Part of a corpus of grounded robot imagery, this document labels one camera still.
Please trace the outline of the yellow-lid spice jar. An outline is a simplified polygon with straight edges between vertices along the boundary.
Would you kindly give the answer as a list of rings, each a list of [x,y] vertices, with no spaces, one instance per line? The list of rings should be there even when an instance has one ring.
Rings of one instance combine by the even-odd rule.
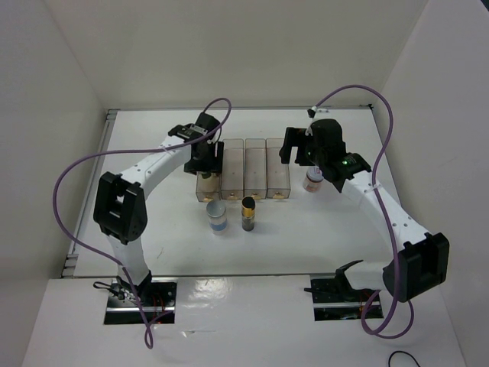
[[[200,173],[197,183],[198,191],[214,193],[219,191],[219,175],[214,173]]]

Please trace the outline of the white-lid red-label jar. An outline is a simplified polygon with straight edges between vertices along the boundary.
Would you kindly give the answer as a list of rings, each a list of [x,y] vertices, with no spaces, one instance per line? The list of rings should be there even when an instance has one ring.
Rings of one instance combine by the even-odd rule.
[[[303,188],[311,193],[317,192],[320,189],[323,181],[324,177],[319,167],[309,167],[303,181]]]

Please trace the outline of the blue-label silver-lid jar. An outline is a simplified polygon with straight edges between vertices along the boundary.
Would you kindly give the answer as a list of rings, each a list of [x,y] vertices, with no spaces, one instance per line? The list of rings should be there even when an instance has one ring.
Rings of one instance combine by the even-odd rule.
[[[209,226],[215,235],[221,235],[228,226],[226,206],[223,200],[213,200],[206,205]]]

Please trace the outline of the gold-band dark bottle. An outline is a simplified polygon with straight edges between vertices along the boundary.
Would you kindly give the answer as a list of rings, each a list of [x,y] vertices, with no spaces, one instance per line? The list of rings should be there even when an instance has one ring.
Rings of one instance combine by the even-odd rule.
[[[246,196],[241,201],[241,226],[250,232],[254,229],[256,203],[252,196]]]

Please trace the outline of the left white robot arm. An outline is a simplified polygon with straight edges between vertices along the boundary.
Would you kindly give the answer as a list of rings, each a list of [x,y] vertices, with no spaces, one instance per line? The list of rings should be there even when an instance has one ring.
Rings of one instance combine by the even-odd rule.
[[[206,178],[222,172],[224,143],[213,140],[218,126],[217,119],[203,113],[193,124],[172,128],[157,153],[119,174],[105,172],[99,178],[93,219],[111,244],[118,284],[134,305],[144,305],[152,296],[152,275],[141,244],[146,200],[179,167]]]

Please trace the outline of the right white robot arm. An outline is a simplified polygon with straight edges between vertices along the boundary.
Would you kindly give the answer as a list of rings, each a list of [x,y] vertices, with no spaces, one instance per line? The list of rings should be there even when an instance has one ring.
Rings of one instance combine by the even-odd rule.
[[[296,157],[291,152],[297,150]],[[342,127],[334,119],[319,119],[308,128],[289,127],[279,152],[282,163],[316,166],[324,180],[350,199],[382,235],[393,258],[389,262],[351,261],[335,272],[335,292],[354,299],[363,289],[388,291],[401,303],[445,282],[449,240],[417,223],[377,181],[371,166],[346,148]]]

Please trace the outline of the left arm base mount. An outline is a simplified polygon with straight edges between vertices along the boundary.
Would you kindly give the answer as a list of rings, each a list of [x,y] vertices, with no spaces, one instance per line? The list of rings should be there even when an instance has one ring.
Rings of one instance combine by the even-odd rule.
[[[95,281],[92,286],[108,292],[105,307],[105,325],[143,324],[134,295],[120,287],[113,279],[109,283]],[[156,277],[151,286],[140,296],[142,310],[152,324],[174,324],[176,306],[176,278]]]

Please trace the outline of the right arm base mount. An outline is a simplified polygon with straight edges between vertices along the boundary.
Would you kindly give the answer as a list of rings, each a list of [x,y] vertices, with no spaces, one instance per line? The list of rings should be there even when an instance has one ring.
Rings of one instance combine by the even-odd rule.
[[[303,290],[312,297],[315,321],[360,320],[371,289],[347,290],[333,274],[316,275]]]

